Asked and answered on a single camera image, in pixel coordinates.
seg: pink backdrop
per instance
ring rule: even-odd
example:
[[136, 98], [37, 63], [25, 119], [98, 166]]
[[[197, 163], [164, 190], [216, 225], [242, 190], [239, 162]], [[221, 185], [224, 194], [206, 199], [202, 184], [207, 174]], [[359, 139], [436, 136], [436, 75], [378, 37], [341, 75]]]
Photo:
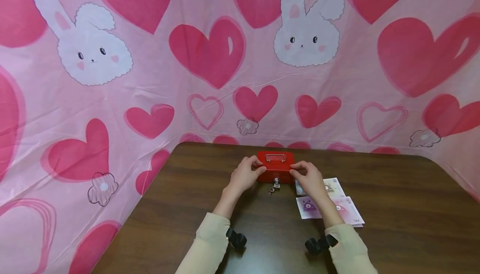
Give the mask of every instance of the pink backdrop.
[[0, 2], [3, 273], [89, 273], [183, 141], [422, 155], [480, 193], [480, 0]]

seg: white bunny face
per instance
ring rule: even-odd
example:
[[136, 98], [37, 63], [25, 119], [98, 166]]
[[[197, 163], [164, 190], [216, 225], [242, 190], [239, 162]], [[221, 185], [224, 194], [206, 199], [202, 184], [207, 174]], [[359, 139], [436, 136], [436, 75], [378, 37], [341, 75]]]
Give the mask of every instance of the white bunny face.
[[132, 68], [125, 43], [92, 26], [59, 39], [58, 51], [67, 72], [83, 85], [103, 85]]
[[318, 0], [305, 13], [304, 0], [282, 0], [282, 27], [274, 50], [278, 59], [291, 66], [323, 65], [338, 49], [340, 32], [326, 19], [340, 18], [343, 0]]
[[127, 46], [107, 31], [115, 28], [107, 9], [86, 3], [73, 23], [58, 0], [34, 1], [59, 39], [61, 63], [80, 84], [103, 85], [130, 71], [133, 60]]

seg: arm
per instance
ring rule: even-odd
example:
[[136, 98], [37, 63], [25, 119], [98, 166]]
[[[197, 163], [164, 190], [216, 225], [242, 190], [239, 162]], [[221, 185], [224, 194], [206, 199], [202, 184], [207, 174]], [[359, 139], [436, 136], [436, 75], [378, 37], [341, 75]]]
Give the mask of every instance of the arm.
[[[345, 224], [337, 207], [329, 198], [320, 171], [312, 164], [301, 161], [291, 165], [291, 175], [298, 180], [303, 190], [313, 199], [323, 222], [325, 235], [332, 235], [338, 244], [330, 248], [332, 261], [338, 274], [377, 274], [368, 257], [367, 247], [350, 224]], [[297, 170], [306, 169], [301, 175]]]
[[240, 195], [249, 189], [266, 168], [256, 156], [245, 157], [230, 177], [222, 197], [212, 213], [207, 213], [197, 230], [187, 255], [176, 274], [214, 274], [228, 247], [227, 230], [230, 217]]

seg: card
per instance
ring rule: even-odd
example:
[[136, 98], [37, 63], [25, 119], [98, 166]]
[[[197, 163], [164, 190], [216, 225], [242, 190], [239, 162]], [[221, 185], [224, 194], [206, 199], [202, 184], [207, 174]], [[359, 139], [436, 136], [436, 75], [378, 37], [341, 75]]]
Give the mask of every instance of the card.
[[[353, 204], [350, 197], [332, 198], [332, 201], [337, 206], [340, 216], [347, 224], [352, 224], [355, 227], [360, 227], [360, 224], [365, 224], [365, 221], [360, 216], [357, 207]], [[322, 215], [318, 211], [315, 203], [309, 197], [298, 197], [297, 205], [302, 219], [321, 219]]]
[[[342, 187], [340, 186], [340, 182], [338, 182], [338, 179], [336, 177], [324, 179], [323, 183], [325, 184], [325, 189], [328, 192], [330, 198], [345, 197], [345, 192], [343, 191]], [[306, 193], [301, 188], [300, 183], [296, 179], [295, 188], [297, 189], [297, 195], [306, 195]]]

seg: beige sleeve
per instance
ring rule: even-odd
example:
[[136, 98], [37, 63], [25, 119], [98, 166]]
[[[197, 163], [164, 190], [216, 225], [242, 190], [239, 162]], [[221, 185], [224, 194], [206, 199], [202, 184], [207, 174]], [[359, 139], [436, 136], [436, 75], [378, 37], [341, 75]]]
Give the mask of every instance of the beige sleeve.
[[325, 230], [338, 244], [330, 248], [338, 274], [378, 274], [368, 258], [367, 246], [350, 224], [340, 224]]
[[207, 213], [176, 274], [213, 274], [227, 252], [230, 220]]

